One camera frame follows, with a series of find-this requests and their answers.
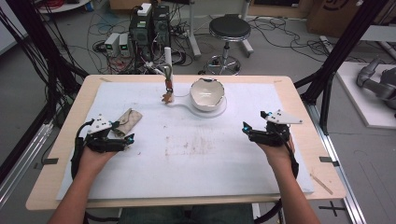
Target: stool base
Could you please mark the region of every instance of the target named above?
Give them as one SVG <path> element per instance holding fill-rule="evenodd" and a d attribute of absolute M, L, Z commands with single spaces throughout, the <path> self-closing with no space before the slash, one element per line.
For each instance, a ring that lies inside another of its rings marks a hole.
<path fill-rule="evenodd" d="M 212 74 L 217 75 L 238 75 L 241 71 L 241 63 L 235 57 L 228 56 L 225 64 L 223 64 L 223 56 L 213 56 L 206 63 L 206 68 Z"/>

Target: wooden table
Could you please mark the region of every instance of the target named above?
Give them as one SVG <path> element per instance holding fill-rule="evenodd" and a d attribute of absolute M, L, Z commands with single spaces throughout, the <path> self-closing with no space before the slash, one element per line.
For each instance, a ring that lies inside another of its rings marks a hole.
<path fill-rule="evenodd" d="M 174 82 L 192 83 L 200 76 L 174 77 Z M 341 199 L 346 196 L 343 184 L 330 162 L 321 162 L 319 157 L 328 157 L 317 131 L 305 110 L 300 96 L 288 77 L 267 76 L 216 76 L 222 83 L 268 83 L 274 84 L 284 110 L 304 120 L 304 124 L 294 125 L 293 133 L 299 143 L 305 165 L 313 180 L 315 192 L 306 195 L 308 200 Z M 45 165 L 27 200 L 29 210 L 55 209 L 59 203 L 56 195 L 61 186 L 64 170 L 68 163 L 71 149 L 78 128 L 84 123 L 96 92 L 102 82 L 163 82 L 161 76 L 109 76 L 91 75 L 81 87 L 78 97 L 54 143 L 49 158 L 59 158 L 54 165 Z M 272 202 L 276 197 L 268 195 L 253 196 L 221 196 L 221 197 L 191 197 L 172 199 L 128 199 L 128 200 L 94 200 L 88 202 L 88 207 L 127 207 L 150 205 L 203 204 L 203 203 L 258 203 Z"/>

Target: cardboard box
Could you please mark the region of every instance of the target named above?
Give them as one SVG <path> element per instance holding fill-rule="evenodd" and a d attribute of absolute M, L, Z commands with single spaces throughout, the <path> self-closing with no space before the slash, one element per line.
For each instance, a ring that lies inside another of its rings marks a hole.
<path fill-rule="evenodd" d="M 143 3 L 151 3 L 151 1 L 150 0 L 110 0 L 110 8 L 131 10 L 136 6 L 142 6 Z"/>
<path fill-rule="evenodd" d="M 309 33 L 340 37 L 358 12 L 356 1 L 315 0 L 306 21 Z"/>
<path fill-rule="evenodd" d="M 248 9 L 250 16 L 269 16 L 285 18 L 306 18 L 313 5 L 312 0 L 300 0 L 298 7 L 278 7 L 256 5 L 251 1 Z"/>

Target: electronic equipment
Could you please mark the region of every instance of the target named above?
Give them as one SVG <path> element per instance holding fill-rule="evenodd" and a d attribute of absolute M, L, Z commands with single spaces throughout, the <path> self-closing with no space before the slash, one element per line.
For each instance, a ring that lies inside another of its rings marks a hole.
<path fill-rule="evenodd" d="M 157 6 L 153 12 L 154 32 L 157 45 L 171 47 L 169 6 Z"/>
<path fill-rule="evenodd" d="M 297 7 L 300 0 L 254 0 L 254 5 Z"/>
<path fill-rule="evenodd" d="M 105 42 L 105 47 L 109 57 L 117 57 L 120 53 L 120 34 L 111 34 Z"/>
<path fill-rule="evenodd" d="M 253 130 L 250 125 L 243 122 L 242 132 L 248 136 L 251 142 L 265 144 L 271 147 L 280 147 L 289 141 L 289 124 L 303 123 L 302 120 L 278 110 L 275 113 L 261 112 L 263 119 L 267 120 L 266 132 Z"/>
<path fill-rule="evenodd" d="M 129 33 L 134 46 L 135 58 L 138 62 L 141 60 L 152 61 L 151 44 L 154 36 L 153 22 L 151 17 L 152 9 L 146 16 L 134 14 L 129 26 Z"/>
<path fill-rule="evenodd" d="M 122 57 L 131 57 L 131 41 L 129 34 L 120 34 L 120 53 Z"/>

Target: forearm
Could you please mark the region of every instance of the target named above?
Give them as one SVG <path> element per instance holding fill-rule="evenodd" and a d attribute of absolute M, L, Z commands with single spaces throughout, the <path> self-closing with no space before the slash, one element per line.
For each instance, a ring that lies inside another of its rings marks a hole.
<path fill-rule="evenodd" d="M 82 223 L 93 180 L 77 174 L 49 223 Z"/>
<path fill-rule="evenodd" d="M 285 218 L 288 223 L 319 223 L 319 220 L 306 200 L 295 180 L 291 168 L 274 169 L 279 185 Z"/>

